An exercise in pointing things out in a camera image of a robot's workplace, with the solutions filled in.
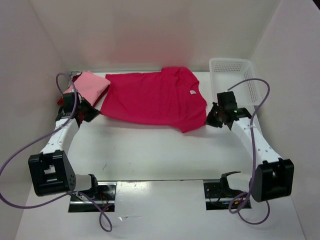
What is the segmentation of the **magenta t-shirt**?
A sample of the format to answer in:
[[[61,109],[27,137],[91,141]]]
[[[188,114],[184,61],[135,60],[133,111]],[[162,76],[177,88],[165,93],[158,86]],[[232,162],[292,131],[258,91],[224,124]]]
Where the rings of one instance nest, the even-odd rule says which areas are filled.
[[[206,123],[207,102],[199,80],[186,67],[158,72],[107,74],[101,114],[142,125],[170,126],[187,133]]]

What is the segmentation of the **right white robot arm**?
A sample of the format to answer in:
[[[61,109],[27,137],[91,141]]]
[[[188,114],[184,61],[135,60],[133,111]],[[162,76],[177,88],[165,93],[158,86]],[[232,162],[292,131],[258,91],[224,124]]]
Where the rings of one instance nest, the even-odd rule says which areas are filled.
[[[283,159],[265,140],[254,123],[254,116],[236,103],[219,106],[213,103],[206,124],[222,128],[227,126],[241,141],[252,157],[252,176],[249,192],[257,202],[290,196],[292,193],[294,164]]]

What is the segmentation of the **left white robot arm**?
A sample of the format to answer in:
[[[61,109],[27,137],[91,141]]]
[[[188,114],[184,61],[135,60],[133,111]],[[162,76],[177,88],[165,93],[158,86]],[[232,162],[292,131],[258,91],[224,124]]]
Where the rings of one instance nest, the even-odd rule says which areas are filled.
[[[39,197],[76,189],[77,177],[68,159],[68,152],[82,122],[91,122],[100,111],[85,98],[78,101],[74,114],[72,110],[73,106],[68,103],[60,107],[55,119],[55,133],[40,153],[28,159],[33,188]]]

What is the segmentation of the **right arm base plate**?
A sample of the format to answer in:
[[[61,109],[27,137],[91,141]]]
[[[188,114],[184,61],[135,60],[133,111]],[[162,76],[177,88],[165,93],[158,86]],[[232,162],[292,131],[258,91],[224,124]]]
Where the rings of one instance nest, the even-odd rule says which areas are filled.
[[[228,210],[231,200],[242,193],[240,190],[223,189],[219,180],[203,182],[206,210]]]

